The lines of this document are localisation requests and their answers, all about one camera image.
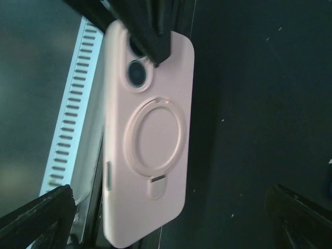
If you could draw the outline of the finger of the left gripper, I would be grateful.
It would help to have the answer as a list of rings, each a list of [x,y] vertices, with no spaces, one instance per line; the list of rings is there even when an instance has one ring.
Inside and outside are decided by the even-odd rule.
[[[103,33],[115,20],[120,20],[132,40],[154,65],[171,54],[172,1],[114,0],[110,10],[101,1],[66,0],[73,10],[87,18]]]

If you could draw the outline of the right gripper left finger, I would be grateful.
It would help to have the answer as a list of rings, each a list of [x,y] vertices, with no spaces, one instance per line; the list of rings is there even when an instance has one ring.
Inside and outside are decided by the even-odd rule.
[[[74,217],[72,188],[59,186],[1,217],[1,248],[66,248]]]

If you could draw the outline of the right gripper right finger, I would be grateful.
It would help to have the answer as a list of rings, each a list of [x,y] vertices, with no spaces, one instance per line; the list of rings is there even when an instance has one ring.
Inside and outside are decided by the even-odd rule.
[[[331,248],[331,210],[277,184],[266,194],[275,248]]]

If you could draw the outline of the pink cased phone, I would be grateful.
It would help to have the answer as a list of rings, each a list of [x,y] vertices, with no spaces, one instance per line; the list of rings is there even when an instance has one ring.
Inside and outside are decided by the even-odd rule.
[[[120,21],[103,45],[103,231],[125,248],[184,207],[195,52],[172,32],[170,56],[154,67],[133,52]]]

